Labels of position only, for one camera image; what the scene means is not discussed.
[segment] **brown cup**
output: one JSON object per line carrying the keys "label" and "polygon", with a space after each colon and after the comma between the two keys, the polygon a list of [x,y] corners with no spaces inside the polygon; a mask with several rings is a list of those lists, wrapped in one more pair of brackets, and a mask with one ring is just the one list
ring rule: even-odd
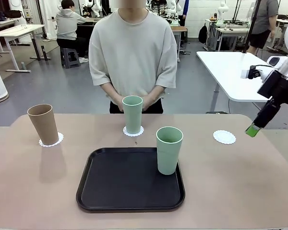
{"label": "brown cup", "polygon": [[50,104],[35,105],[27,113],[44,145],[58,142],[58,130]]}

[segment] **person's hand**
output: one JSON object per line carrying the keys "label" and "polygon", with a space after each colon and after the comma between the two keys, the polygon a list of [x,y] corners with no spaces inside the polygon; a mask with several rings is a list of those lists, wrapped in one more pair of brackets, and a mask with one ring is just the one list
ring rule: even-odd
{"label": "person's hand", "polygon": [[124,111],[124,107],[123,107],[123,99],[124,97],[122,96],[117,96],[114,100],[114,102],[117,104],[117,106],[119,107],[120,111],[123,112]]}
{"label": "person's hand", "polygon": [[142,111],[145,112],[148,109],[148,107],[150,107],[154,103],[154,100],[149,95],[142,97],[142,99],[143,99]]}
{"label": "person's hand", "polygon": [[271,37],[271,38],[274,38],[274,37],[275,37],[275,30],[272,30],[272,31],[271,31],[270,37]]}

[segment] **paper doily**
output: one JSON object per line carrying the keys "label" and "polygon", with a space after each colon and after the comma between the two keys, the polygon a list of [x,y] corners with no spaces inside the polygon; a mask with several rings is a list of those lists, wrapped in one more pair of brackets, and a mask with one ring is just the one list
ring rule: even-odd
{"label": "paper doily", "polygon": [[225,130],[218,130],[214,132],[213,137],[216,141],[226,145],[230,145],[236,142],[235,135]]}
{"label": "paper doily", "polygon": [[39,144],[40,144],[41,146],[43,146],[43,147],[51,147],[51,146],[57,145],[57,144],[59,144],[59,143],[63,140],[63,138],[64,138],[64,135],[61,134],[61,133],[59,133],[59,132],[58,132],[58,136],[59,136],[59,140],[57,141],[57,143],[54,143],[53,145],[44,145],[44,144],[42,143],[42,140],[41,140],[41,139],[39,140]]}
{"label": "paper doily", "polygon": [[129,137],[137,137],[137,136],[141,135],[143,132],[144,132],[143,126],[141,126],[141,128],[140,128],[140,132],[138,132],[136,134],[130,134],[130,133],[127,132],[127,128],[126,127],[123,128],[123,133],[125,135],[129,136]]}

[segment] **chair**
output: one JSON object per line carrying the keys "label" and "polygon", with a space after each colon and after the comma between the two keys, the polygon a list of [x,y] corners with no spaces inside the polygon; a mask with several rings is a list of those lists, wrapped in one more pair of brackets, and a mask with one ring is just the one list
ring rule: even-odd
{"label": "chair", "polygon": [[69,69],[73,65],[80,66],[79,57],[75,49],[61,48],[61,63],[66,69]]}

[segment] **mint green plastic cup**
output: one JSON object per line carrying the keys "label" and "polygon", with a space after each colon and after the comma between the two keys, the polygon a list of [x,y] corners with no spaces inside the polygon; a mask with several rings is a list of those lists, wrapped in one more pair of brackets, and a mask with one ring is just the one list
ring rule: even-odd
{"label": "mint green plastic cup", "polygon": [[123,99],[126,129],[130,134],[141,130],[143,99],[138,96],[128,96]]}
{"label": "mint green plastic cup", "polygon": [[175,172],[183,133],[175,127],[163,127],[156,132],[158,170],[164,175]]}

